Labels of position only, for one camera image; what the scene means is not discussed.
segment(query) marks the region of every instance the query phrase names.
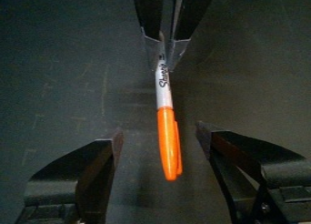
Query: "screw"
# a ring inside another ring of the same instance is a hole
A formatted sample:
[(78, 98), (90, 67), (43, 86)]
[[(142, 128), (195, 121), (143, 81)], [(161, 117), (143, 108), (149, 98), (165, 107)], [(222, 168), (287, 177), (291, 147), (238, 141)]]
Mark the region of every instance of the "screw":
[(267, 203), (262, 204), (262, 211), (263, 211), (263, 214), (267, 214), (271, 211), (270, 206), (269, 206)]

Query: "sharpie marker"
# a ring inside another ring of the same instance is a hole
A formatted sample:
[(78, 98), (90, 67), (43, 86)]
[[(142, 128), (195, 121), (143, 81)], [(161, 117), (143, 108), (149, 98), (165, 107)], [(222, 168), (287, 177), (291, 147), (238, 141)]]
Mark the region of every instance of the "sharpie marker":
[(183, 173), (179, 127), (175, 121), (171, 90), (170, 71), (167, 67), (165, 40), (161, 44), (161, 55), (155, 71), (155, 88), (158, 104), (158, 135), (162, 166), (166, 179), (173, 181)]

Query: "orange marker cap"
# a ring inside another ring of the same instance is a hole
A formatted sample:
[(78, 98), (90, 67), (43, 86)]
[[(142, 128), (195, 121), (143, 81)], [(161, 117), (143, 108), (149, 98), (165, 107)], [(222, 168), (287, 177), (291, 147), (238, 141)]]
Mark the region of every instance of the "orange marker cap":
[(167, 180), (173, 181), (177, 179), (178, 174), (182, 174), (179, 170), (179, 134), (177, 133), (177, 121), (174, 111), (171, 107), (162, 107), (158, 110), (158, 132), (159, 132), (159, 147), (161, 147), (161, 158)]

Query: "orange marker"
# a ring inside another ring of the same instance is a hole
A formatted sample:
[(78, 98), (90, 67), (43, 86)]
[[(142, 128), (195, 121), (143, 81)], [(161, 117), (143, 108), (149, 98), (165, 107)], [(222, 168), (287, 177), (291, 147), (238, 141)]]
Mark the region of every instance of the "orange marker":
[(167, 180), (173, 181), (183, 173), (179, 127), (175, 121), (170, 72), (166, 61), (165, 41), (162, 41), (158, 67), (155, 71), (157, 103), (158, 103), (158, 134), (162, 165)]

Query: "sharpie logo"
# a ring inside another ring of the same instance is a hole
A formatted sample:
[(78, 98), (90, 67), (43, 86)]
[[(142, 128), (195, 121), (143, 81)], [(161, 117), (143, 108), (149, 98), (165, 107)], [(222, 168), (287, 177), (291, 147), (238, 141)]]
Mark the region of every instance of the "sharpie logo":
[(159, 85), (166, 87), (166, 85), (170, 85), (170, 72), (169, 67), (165, 64), (161, 64), (161, 74), (162, 78), (159, 79)]

